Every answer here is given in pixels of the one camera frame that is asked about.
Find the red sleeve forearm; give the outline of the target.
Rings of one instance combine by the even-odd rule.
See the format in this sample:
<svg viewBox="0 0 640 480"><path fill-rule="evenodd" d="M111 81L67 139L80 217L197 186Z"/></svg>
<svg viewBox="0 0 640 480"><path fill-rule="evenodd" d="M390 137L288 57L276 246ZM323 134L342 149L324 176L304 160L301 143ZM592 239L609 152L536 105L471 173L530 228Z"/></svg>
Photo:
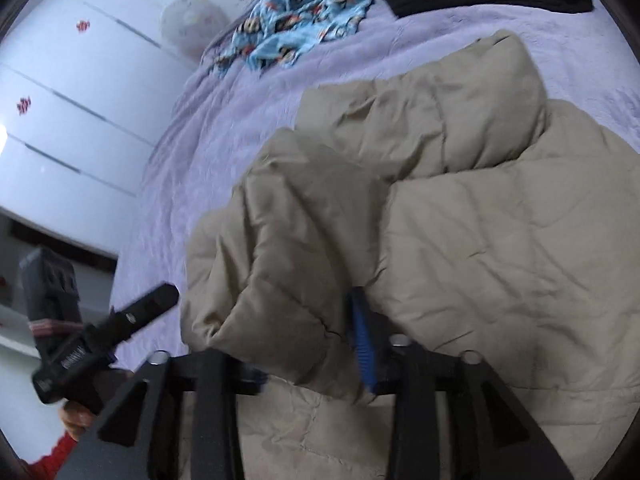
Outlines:
<svg viewBox="0 0 640 480"><path fill-rule="evenodd" d="M24 464L29 478L32 480L54 480L73 451L77 441L68 433L58 440L49 455L42 456L32 464Z"/></svg>

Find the left hand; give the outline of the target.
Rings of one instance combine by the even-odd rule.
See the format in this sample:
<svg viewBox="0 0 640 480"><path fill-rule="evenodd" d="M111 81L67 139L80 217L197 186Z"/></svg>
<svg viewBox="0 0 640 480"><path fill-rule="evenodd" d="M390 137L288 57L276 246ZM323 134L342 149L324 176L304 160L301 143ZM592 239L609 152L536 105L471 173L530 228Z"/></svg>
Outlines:
<svg viewBox="0 0 640 480"><path fill-rule="evenodd" d="M96 420L96 415L92 411L72 401L67 401L62 408L58 409L58 416L60 416L66 434L74 441L78 441Z"/></svg>

